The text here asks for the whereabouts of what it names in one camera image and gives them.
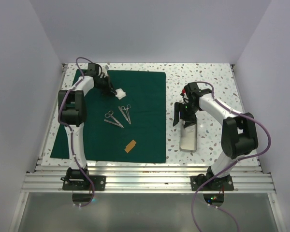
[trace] white robotic arm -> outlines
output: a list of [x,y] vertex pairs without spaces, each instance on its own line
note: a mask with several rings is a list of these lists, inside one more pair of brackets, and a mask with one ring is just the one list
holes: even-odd
[[58,120],[65,126],[69,144],[69,168],[63,190],[86,190],[90,188],[87,160],[84,153],[83,129],[87,119],[86,94],[93,88],[121,99],[126,96],[122,89],[114,90],[107,72],[99,64],[89,63],[85,75],[67,90],[58,93]]
[[[228,111],[226,111],[224,108],[222,108],[220,105],[218,105],[217,102],[213,99],[212,95],[210,93],[203,95],[200,98],[200,108],[207,113],[209,113],[211,116],[214,117],[221,125],[223,123],[223,120],[231,117],[237,117],[235,114],[232,114]],[[226,156],[226,154],[222,151],[219,155],[216,162],[211,166],[212,172],[214,175],[219,173],[221,170],[228,167],[231,163],[233,163],[234,160],[230,157]],[[231,169],[223,172],[218,177],[225,177],[230,174]]]
[[[206,175],[202,175],[200,184],[218,174],[234,163],[236,159],[249,154],[258,147],[258,138],[255,123],[232,112],[240,113],[231,109],[223,102],[217,103],[210,89],[200,89],[196,82],[187,84],[182,92],[184,102],[174,104],[174,123],[183,120],[182,130],[186,130],[197,123],[196,112],[206,111],[222,125],[221,147],[222,152],[216,162],[209,167]],[[219,104],[230,109],[228,112]],[[231,168],[222,172],[209,184],[209,189],[219,190],[223,183],[228,180]]]
[[[82,91],[84,96],[94,87],[94,81],[91,76],[85,76],[84,79],[80,82],[80,84],[75,87],[75,84],[71,87],[74,91]],[[73,130],[72,140],[73,140],[73,149],[78,160],[79,165],[84,169],[87,166],[87,160],[85,158],[84,153],[84,140],[83,140],[83,129],[84,129],[84,122],[81,123],[79,126],[77,125],[70,125]],[[72,169],[78,169],[78,166],[75,162],[75,159],[72,154],[72,144],[71,144],[71,129],[69,127],[65,127],[67,136],[68,136],[68,143],[69,143],[69,158],[70,164],[69,167]]]

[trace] black mounting bracket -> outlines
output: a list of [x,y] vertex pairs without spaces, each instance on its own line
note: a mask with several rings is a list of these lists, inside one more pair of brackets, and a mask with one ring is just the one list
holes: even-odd
[[[95,187],[95,191],[104,191],[106,176],[104,175],[90,175],[88,176]],[[64,180],[62,185],[64,191],[90,191],[92,187],[88,184],[88,181],[84,180]]]
[[[198,187],[204,183],[205,176],[203,174],[194,175],[190,177],[191,190],[196,191]],[[224,191],[233,191],[234,185],[230,175],[225,178],[215,178],[207,185],[205,185],[201,191],[220,191],[224,187]]]

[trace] purple cable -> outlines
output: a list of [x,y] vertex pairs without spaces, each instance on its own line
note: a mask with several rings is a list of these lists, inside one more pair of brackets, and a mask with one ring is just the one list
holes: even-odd
[[[232,114],[235,114],[237,116],[240,116],[240,117],[243,117],[243,118],[246,118],[248,120],[251,120],[253,121],[254,123],[258,124],[263,130],[264,132],[266,133],[267,135],[267,138],[268,138],[268,144],[267,144],[267,147],[262,151],[262,152],[259,152],[257,153],[256,155],[251,155],[251,156],[246,156],[246,157],[242,157],[242,158],[239,158],[237,159],[234,163],[230,164],[228,167],[226,167],[225,169],[223,169],[222,171],[220,171],[219,173],[217,173],[216,175],[214,175],[212,178],[208,179],[207,181],[205,181],[203,184],[201,184],[198,189],[195,191],[194,195],[193,195],[193,199],[192,199],[192,203],[191,203],[191,214],[192,214],[192,219],[194,221],[194,224],[196,225],[196,227],[198,228],[198,230],[200,232],[203,232],[197,222],[197,220],[195,219],[195,215],[194,215],[194,211],[193,211],[193,206],[194,206],[194,203],[195,203],[195,200],[196,200],[196,197],[197,197],[197,194],[198,192],[205,186],[207,185],[209,182],[211,182],[213,179],[215,179],[217,176],[219,176],[220,174],[224,173],[225,171],[227,171],[228,169],[230,169],[231,167],[233,167],[234,165],[236,165],[238,163],[238,161],[241,161],[241,160],[246,160],[246,159],[249,159],[249,158],[253,158],[253,157],[257,157],[257,156],[260,156],[260,155],[263,155],[265,152],[267,152],[269,149],[270,149],[270,146],[271,146],[271,143],[272,143],[272,139],[271,139],[271,135],[269,133],[269,131],[265,128],[264,125],[262,125],[262,123],[260,123],[259,121],[255,120],[254,118],[251,118],[251,117],[248,117],[246,115],[243,115],[243,114],[240,114],[240,113],[237,113],[231,109],[229,109],[227,106],[225,106],[224,104],[222,104],[219,100],[217,100],[215,98],[215,95],[214,95],[214,86],[209,83],[209,82],[205,82],[205,81],[197,81],[196,83],[203,83],[203,84],[207,84],[209,85],[211,88],[212,88],[212,97],[213,99],[215,100],[215,102],[218,103],[218,105],[220,105],[222,108],[224,108],[225,110],[227,111],[230,111]],[[234,220],[235,224],[236,224],[236,227],[237,227],[237,232],[240,231],[240,228],[239,228],[239,224],[238,222],[236,221],[235,217],[233,215],[231,215],[230,213],[228,213],[227,211],[225,211],[224,209],[221,209],[219,208],[219,210],[227,213],[228,215],[230,215],[232,217],[232,219]]]
[[89,59],[87,59],[87,58],[84,58],[84,57],[78,57],[78,58],[76,59],[76,66],[78,67],[79,71],[81,72],[81,75],[82,75],[83,78],[80,79],[79,81],[77,81],[77,82],[75,83],[75,86],[74,86],[73,88],[69,89],[69,90],[67,91],[67,93],[64,95],[64,98],[63,98],[63,100],[62,100],[62,103],[61,103],[61,106],[60,106],[60,109],[59,109],[59,112],[58,112],[58,122],[59,122],[59,124],[62,124],[62,125],[64,125],[65,127],[69,127],[69,129],[70,129],[70,131],[71,131],[71,134],[70,134],[71,151],[72,151],[72,154],[73,154],[74,160],[75,160],[75,162],[76,162],[76,164],[77,164],[79,170],[80,170],[81,173],[84,175],[84,177],[86,177],[86,179],[89,181],[89,183],[91,184],[91,187],[92,187],[92,195],[91,195],[90,201],[87,202],[87,203],[85,203],[85,204],[80,205],[80,207],[84,207],[84,206],[89,205],[89,204],[91,203],[91,201],[92,201],[92,199],[93,199],[93,197],[94,197],[94,195],[95,195],[95,187],[94,187],[94,185],[93,185],[92,180],[91,180],[91,179],[86,175],[86,173],[85,173],[84,170],[82,169],[81,165],[79,164],[79,162],[78,162],[78,160],[77,160],[77,158],[76,158],[76,156],[75,156],[74,147],[73,147],[73,129],[72,129],[72,127],[71,127],[69,124],[67,124],[67,123],[65,123],[65,122],[62,122],[62,121],[60,120],[60,116],[61,116],[61,114],[62,114],[63,106],[64,106],[65,103],[66,103],[66,100],[67,100],[67,98],[68,98],[69,93],[70,93],[72,90],[74,90],[74,89],[75,89],[75,88],[76,88],[76,87],[77,87],[77,86],[78,86],[78,85],[83,81],[83,79],[85,78],[85,75],[84,75],[83,70],[82,70],[82,69],[79,67],[79,65],[78,65],[78,60],[79,60],[79,59],[85,59],[85,60],[89,61],[90,63],[93,63],[91,60],[89,60]]

